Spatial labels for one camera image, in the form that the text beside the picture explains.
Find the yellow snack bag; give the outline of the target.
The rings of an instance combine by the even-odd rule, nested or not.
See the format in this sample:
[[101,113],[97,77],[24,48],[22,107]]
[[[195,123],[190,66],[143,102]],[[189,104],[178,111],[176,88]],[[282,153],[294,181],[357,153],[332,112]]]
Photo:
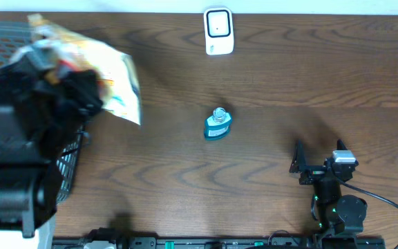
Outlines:
[[95,71],[102,108],[141,124],[140,85],[133,58],[108,44],[59,26],[40,14],[28,15],[34,45],[49,48],[57,76]]

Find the teal mouthwash bottle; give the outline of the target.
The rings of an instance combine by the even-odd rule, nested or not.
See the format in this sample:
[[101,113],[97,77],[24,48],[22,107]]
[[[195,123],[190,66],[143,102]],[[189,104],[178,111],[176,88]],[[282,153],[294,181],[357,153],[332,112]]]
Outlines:
[[214,109],[211,116],[205,120],[204,137],[206,140],[224,138],[231,130],[233,118],[224,108]]

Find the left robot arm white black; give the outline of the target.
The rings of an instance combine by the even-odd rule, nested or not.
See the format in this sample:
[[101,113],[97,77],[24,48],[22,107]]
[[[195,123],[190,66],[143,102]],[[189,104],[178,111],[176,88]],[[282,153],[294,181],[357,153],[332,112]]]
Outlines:
[[97,76],[29,46],[0,68],[0,248],[50,248],[59,194],[72,181],[64,156],[101,111]]

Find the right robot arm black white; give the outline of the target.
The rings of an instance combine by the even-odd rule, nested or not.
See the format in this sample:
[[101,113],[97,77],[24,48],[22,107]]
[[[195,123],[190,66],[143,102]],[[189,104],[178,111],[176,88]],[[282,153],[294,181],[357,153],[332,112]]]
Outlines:
[[322,165],[309,165],[303,143],[295,145],[291,173],[299,173],[301,185],[314,188],[311,212],[319,222],[320,231],[312,235],[314,248],[358,248],[357,235],[363,232],[368,205],[354,195],[343,195],[341,183],[352,178],[358,166],[353,153],[341,140]]

